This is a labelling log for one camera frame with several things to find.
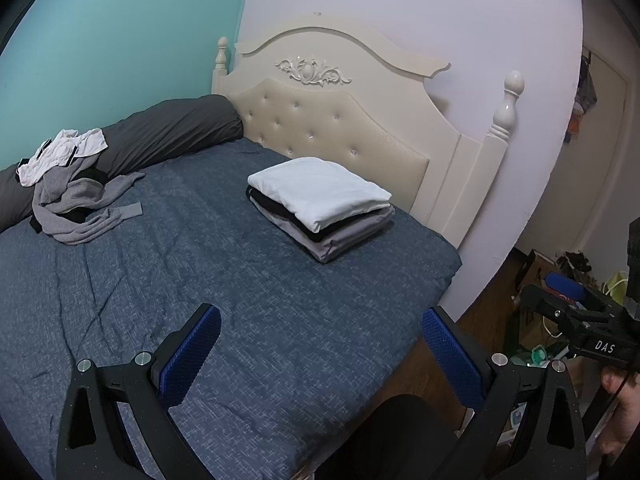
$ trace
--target folded white shirt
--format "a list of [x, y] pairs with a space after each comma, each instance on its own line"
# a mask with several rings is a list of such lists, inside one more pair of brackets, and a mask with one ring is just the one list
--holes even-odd
[[247, 179], [317, 233], [338, 220], [389, 207], [391, 193], [335, 162], [314, 156], [294, 158]]
[[107, 148], [100, 128], [78, 135], [78, 130], [60, 130], [53, 140], [45, 140], [29, 161], [16, 173], [24, 187], [34, 186], [55, 166], [66, 166], [72, 158], [91, 156]]

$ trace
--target carved floral ornament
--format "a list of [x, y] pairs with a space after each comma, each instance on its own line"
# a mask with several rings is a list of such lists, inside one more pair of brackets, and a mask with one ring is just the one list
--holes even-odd
[[324, 86], [324, 83], [346, 84], [352, 81], [347, 79], [337, 66], [327, 66], [326, 61], [318, 64], [313, 58], [309, 60], [298, 56], [295, 60], [283, 59], [281, 62], [276, 63], [276, 67], [288, 73], [290, 78], [300, 81], [303, 85]]

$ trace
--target metal screw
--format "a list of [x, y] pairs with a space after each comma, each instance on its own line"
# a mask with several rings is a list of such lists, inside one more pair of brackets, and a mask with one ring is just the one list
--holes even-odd
[[151, 361], [151, 354], [149, 352], [140, 352], [136, 355], [136, 364], [140, 366], [146, 365]]
[[89, 359], [82, 359], [82, 361], [80, 361], [78, 363], [78, 371], [79, 372], [85, 372], [89, 368], [91, 368], [91, 361], [89, 361]]
[[551, 367], [558, 373], [562, 373], [566, 370], [566, 365], [562, 361], [551, 361]]
[[493, 361], [494, 364], [497, 364], [498, 366], [504, 366], [509, 362], [509, 359], [505, 354], [494, 354], [491, 356], [491, 361]]

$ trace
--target human hand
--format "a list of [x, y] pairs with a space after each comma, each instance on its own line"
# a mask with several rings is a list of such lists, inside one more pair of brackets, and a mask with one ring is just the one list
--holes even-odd
[[[625, 371], [607, 366], [601, 374], [602, 387], [613, 395], [625, 376]], [[637, 374], [629, 376], [616, 400], [618, 405], [597, 440], [600, 451], [614, 458], [622, 453], [640, 422], [640, 383]]]

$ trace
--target pile of clothes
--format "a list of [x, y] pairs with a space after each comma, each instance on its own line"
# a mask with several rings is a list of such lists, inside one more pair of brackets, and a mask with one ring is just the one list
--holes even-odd
[[380, 231], [395, 213], [391, 193], [311, 156], [254, 173], [248, 184], [258, 211], [322, 263]]
[[96, 239], [123, 220], [142, 215], [140, 202], [106, 208], [133, 183], [145, 176], [130, 173], [108, 180], [95, 169], [100, 152], [107, 149], [102, 130], [62, 130], [43, 142], [36, 153], [23, 159], [15, 170], [24, 187], [35, 186], [33, 217], [30, 224], [37, 233], [45, 232], [68, 245]]

